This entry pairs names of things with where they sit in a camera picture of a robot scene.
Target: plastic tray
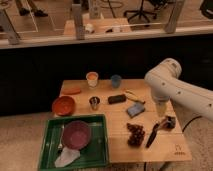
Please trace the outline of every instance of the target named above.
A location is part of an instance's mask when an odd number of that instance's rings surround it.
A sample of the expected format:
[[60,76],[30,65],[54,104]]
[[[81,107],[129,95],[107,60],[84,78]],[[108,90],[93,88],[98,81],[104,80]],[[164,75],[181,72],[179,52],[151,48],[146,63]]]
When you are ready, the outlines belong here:
[[[80,158],[65,167],[56,168],[54,162],[59,155],[57,148],[61,137],[61,126],[74,120],[82,120],[89,124],[92,131],[91,141],[86,147],[80,150]],[[104,115],[95,114],[60,117],[47,122],[38,170],[70,171],[71,169],[79,168],[104,167],[108,163],[108,140]]]

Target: white cloth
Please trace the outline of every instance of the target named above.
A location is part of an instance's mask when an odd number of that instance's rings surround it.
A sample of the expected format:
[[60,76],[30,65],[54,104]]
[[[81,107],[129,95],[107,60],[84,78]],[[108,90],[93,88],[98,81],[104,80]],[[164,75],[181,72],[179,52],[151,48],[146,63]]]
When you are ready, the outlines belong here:
[[80,151],[72,150],[67,147],[63,148],[60,156],[55,161],[55,167],[64,167],[72,163],[75,159],[80,157]]

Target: blue cup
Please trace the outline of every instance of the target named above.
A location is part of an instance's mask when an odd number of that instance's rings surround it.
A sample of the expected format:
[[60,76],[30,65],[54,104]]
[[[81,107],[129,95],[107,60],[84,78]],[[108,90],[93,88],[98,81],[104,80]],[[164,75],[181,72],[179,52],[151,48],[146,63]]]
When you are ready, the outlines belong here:
[[121,85],[121,76],[120,75],[112,75],[110,77],[110,80],[111,80],[111,85],[113,88],[118,88],[120,85]]

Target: bowl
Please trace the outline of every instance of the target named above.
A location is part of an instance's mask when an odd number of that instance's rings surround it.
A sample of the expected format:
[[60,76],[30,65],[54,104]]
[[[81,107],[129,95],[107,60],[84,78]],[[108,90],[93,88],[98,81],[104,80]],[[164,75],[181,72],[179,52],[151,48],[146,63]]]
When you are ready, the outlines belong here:
[[59,116],[73,114],[75,110],[75,101],[72,97],[62,96],[52,103],[52,112]]
[[91,140],[90,126],[81,120],[72,121],[64,127],[62,144],[69,149],[80,150]]

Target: bunch of grapes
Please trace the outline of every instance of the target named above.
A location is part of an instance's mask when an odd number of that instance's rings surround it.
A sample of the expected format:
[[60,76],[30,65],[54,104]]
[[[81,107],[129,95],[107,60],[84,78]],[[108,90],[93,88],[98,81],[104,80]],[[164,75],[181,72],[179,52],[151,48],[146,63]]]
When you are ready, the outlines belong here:
[[145,136],[143,126],[127,123],[127,129],[132,133],[128,139],[128,144],[130,146],[139,147],[142,144]]

